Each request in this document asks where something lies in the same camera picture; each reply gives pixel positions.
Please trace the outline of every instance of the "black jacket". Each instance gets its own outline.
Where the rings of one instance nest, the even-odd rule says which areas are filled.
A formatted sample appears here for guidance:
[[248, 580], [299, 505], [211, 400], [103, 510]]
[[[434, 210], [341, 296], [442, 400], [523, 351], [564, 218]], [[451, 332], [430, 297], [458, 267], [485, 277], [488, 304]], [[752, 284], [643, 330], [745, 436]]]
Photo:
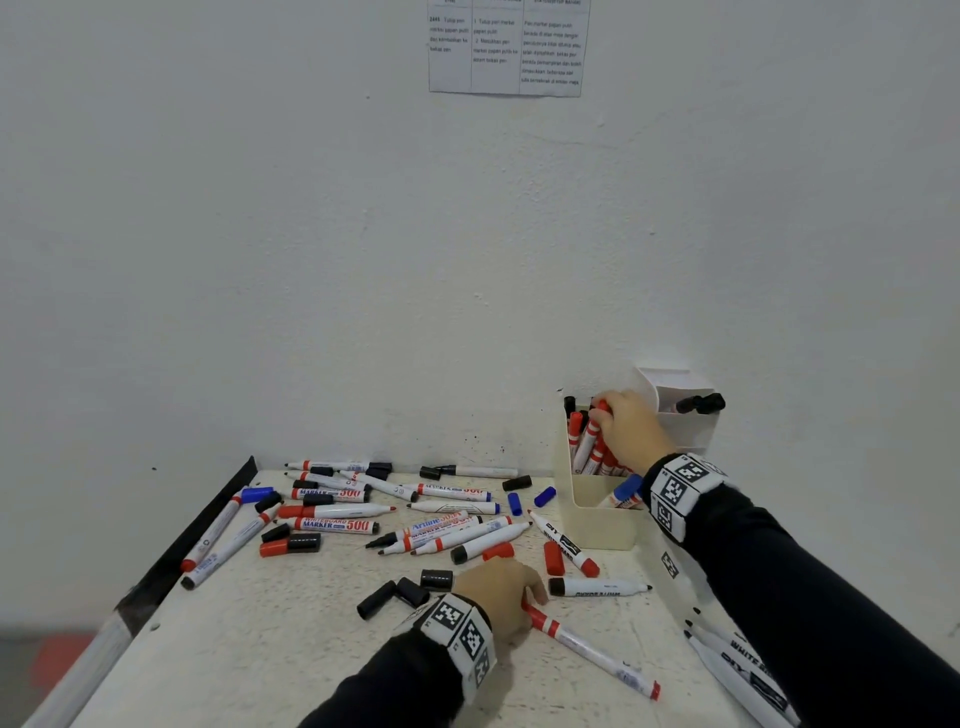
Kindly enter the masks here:
[[[644, 476], [648, 506], [651, 484], [674, 457]], [[746, 496], [725, 485], [701, 496], [684, 547], [804, 726], [960, 725], [960, 675]], [[300, 728], [383, 728], [405, 724], [402, 716], [446, 726], [463, 703], [460, 680], [445, 649], [408, 632]]]

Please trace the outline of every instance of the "blue marker cap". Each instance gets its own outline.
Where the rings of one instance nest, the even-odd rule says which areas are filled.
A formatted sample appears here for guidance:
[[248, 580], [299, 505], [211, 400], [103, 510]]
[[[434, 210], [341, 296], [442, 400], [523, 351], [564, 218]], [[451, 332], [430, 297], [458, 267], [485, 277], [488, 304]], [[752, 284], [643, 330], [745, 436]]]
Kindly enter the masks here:
[[557, 494], [557, 489], [552, 485], [543, 491], [539, 496], [534, 498], [534, 505], [538, 508], [542, 508], [544, 505], [553, 500], [553, 496]]
[[507, 500], [510, 501], [510, 512], [515, 516], [523, 515], [523, 506], [520, 505], [520, 496], [516, 493], [510, 493], [507, 496]]
[[613, 497], [622, 503], [640, 490], [641, 485], [643, 485], [643, 478], [636, 473], [631, 473], [630, 477], [613, 489]]
[[240, 491], [241, 503], [257, 503], [274, 491], [273, 488], [244, 488]]

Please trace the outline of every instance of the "wrist strap with marker pattern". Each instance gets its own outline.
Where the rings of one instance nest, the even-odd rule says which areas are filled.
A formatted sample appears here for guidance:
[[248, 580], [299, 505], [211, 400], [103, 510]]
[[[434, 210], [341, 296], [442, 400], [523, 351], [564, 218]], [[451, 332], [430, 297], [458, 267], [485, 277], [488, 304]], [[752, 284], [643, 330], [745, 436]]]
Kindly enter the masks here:
[[446, 648], [463, 676], [464, 701], [472, 703], [487, 673], [496, 665], [493, 633], [480, 610], [459, 596], [447, 594], [402, 621], [394, 636], [412, 629]]
[[704, 493], [727, 482], [727, 474], [713, 463], [689, 453], [663, 464], [650, 486], [650, 513], [674, 541], [686, 538], [686, 517]]

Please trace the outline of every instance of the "white wall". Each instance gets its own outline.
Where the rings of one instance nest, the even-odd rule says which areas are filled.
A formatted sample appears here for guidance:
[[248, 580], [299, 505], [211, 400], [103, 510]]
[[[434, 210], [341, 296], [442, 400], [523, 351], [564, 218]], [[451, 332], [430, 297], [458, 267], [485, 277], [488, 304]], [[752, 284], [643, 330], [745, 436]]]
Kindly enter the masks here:
[[594, 0], [581, 99], [492, 98], [427, 93], [421, 0], [5, 3], [0, 622], [97, 622], [250, 452], [640, 359], [960, 664], [958, 34]]

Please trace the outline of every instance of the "printed instruction sheet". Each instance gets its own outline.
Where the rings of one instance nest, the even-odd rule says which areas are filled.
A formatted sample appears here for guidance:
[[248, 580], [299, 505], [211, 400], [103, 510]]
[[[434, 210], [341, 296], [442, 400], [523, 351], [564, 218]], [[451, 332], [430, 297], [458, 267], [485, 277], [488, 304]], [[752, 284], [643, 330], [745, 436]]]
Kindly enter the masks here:
[[427, 0], [431, 91], [579, 96], [590, 0]]

